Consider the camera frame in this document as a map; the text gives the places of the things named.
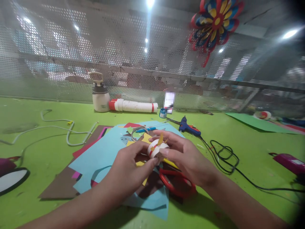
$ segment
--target scissors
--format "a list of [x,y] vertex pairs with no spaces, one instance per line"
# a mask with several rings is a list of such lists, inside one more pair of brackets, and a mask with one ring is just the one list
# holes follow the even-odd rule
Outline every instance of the scissors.
[[[165,169],[161,168],[160,166],[157,166],[157,169],[159,171],[160,179],[164,183],[165,187],[167,187],[169,189],[169,191],[172,192],[174,195],[181,197],[181,198],[187,198],[190,195],[197,193],[196,186],[186,176],[184,176],[182,172],[179,172],[176,170],[165,170]],[[176,178],[179,178],[179,181],[182,182],[184,185],[189,186],[189,184],[191,184],[190,190],[188,190],[188,191],[178,190],[166,178],[166,175],[172,175],[172,176],[175,176]]]

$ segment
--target glue bottle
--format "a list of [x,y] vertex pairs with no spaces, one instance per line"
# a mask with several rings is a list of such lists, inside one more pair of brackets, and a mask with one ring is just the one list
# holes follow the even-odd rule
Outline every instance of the glue bottle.
[[90,78],[94,81],[92,88],[92,99],[94,109],[97,112],[107,112],[109,109],[110,95],[108,88],[103,84],[104,77],[102,73],[91,72],[89,73]]

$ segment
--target light blue paper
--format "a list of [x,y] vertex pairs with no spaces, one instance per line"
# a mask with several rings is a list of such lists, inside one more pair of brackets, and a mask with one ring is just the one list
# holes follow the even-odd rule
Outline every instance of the light blue paper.
[[166,205],[166,200],[166,190],[163,186],[145,199],[140,198],[136,193],[134,193],[124,201],[123,205],[143,209],[155,209],[162,205]]
[[73,186],[80,194],[91,189],[91,180],[94,180],[97,183],[100,183],[102,179],[107,175],[111,168],[106,166],[102,169],[95,170],[93,169],[90,173],[83,174],[79,181]]
[[[159,122],[148,121],[141,122],[140,124],[153,126],[159,124]],[[90,173],[92,168],[104,168],[108,165],[112,165],[118,151],[125,147],[124,143],[121,141],[121,137],[126,134],[126,131],[127,128],[119,128],[118,126],[111,128],[104,137],[73,161],[69,165],[69,168],[80,174],[86,174]]]
[[164,221],[167,221],[168,205],[169,205],[169,200],[168,200],[169,190],[167,188],[165,188],[165,186],[163,186],[163,188],[166,191],[166,205],[163,205],[157,209],[152,209],[152,210],[147,210],[147,211],[149,211],[150,213],[154,214],[155,216],[163,219]]
[[73,186],[73,188],[76,189],[80,194],[88,191],[91,189],[91,174],[82,174],[82,177],[79,179],[79,181]]
[[[149,127],[155,126],[159,124],[159,122],[149,121],[140,124]],[[83,174],[81,179],[74,185],[74,188],[79,193],[83,193],[91,188],[91,179],[99,183],[110,170],[109,165],[113,164],[118,151],[125,147],[120,138],[122,135],[126,134],[127,128],[119,128],[118,126],[110,129],[103,138],[101,138],[98,142],[96,142],[69,165],[70,168]],[[166,131],[171,131],[181,137],[184,137],[175,127],[169,123],[156,126],[156,129],[164,128]],[[163,186],[161,189],[157,190],[146,199],[142,199],[136,193],[134,193],[123,204],[132,207],[140,207],[146,210],[149,209],[152,214],[162,218],[163,220],[167,220],[168,189]]]

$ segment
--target green table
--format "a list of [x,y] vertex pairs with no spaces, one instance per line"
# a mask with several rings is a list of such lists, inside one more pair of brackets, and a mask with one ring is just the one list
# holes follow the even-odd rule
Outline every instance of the green table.
[[[61,103],[49,101],[15,100],[0,98],[1,129],[19,123],[37,122],[39,126],[58,125],[68,128],[66,122],[43,122],[40,111],[52,109],[45,119],[70,119],[75,121],[75,131],[88,131],[95,121],[100,125],[117,125],[127,122],[163,121],[158,114],[136,114],[107,112],[96,113],[90,104]],[[174,112],[169,117],[181,120],[186,115],[188,124],[201,130],[206,141],[219,141],[233,148],[240,158],[238,168],[254,183],[263,187],[287,187],[295,175],[272,159],[269,152],[290,153],[304,161],[305,136],[262,133],[222,113],[213,116],[201,113]],[[70,147],[66,143],[66,130],[43,128],[21,136],[15,145],[0,143],[0,157],[18,156],[26,148],[24,167],[31,171],[25,183],[12,192],[0,197],[0,228],[15,228],[40,217],[66,201],[40,201],[37,197],[51,183],[56,174],[72,159],[72,153],[81,146]],[[4,135],[1,139],[12,141],[17,134]],[[183,135],[195,145],[203,146],[200,139],[188,134]],[[84,135],[72,134],[71,143],[79,143]],[[201,150],[210,161],[212,156]],[[253,187],[238,172],[230,178],[243,190],[270,211],[287,222],[293,220],[298,210],[300,194],[288,191],[274,191],[268,194]],[[147,211],[136,208],[120,207],[108,214],[92,227],[103,228],[235,228],[230,219],[200,188],[199,195],[185,201],[183,205],[170,200],[168,220],[163,221]]]

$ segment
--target metal mesh panel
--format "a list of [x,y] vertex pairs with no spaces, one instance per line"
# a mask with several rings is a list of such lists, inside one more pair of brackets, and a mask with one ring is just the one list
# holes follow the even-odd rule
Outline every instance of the metal mesh panel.
[[274,115],[304,114],[298,49],[234,33],[203,68],[207,55],[191,50],[190,18],[181,11],[86,0],[0,4],[1,96],[91,103],[89,72],[101,72],[114,99],[162,107],[170,90],[176,109],[247,112],[250,103]]

